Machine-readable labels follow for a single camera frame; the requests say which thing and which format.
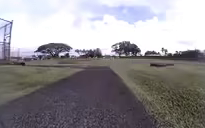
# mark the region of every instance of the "backstop fence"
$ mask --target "backstop fence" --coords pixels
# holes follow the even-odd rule
[[[10,59],[10,43],[13,21],[0,18],[0,60]]]

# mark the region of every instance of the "paved path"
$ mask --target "paved path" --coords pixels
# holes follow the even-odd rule
[[[152,128],[143,105],[109,68],[75,75],[0,106],[8,128]]]

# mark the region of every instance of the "sky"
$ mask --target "sky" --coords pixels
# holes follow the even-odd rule
[[[46,43],[77,49],[131,41],[142,52],[205,49],[205,0],[0,0],[13,20],[12,48]]]

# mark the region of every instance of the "white cloud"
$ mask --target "white cloud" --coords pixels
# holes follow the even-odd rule
[[[92,14],[79,10],[79,1],[47,2],[58,9],[39,22],[34,22],[28,13],[2,14],[3,17],[14,20],[13,47],[37,47],[48,42],[64,42],[74,48],[100,47],[107,52],[113,43],[130,40],[143,52],[160,51],[161,47],[171,52],[205,49],[205,0],[162,0],[163,3],[159,1],[161,4],[155,0],[98,0],[99,3],[109,6],[146,5],[157,13],[166,13],[165,21],[154,17],[134,24],[117,20],[111,15],[104,15],[102,21],[90,21],[88,18]],[[73,26],[73,22],[79,19],[79,27]]]

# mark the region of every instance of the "grass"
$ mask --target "grass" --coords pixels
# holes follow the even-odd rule
[[[111,67],[143,101],[159,127],[205,128],[205,64],[175,62],[174,67],[152,68],[148,60],[118,63]]]
[[[150,62],[174,63],[154,68]],[[28,65],[109,66],[126,83],[159,127],[205,128],[205,64],[151,59],[45,60]],[[80,69],[0,66],[0,104],[33,92]]]
[[[29,94],[81,69],[0,66],[0,104]]]

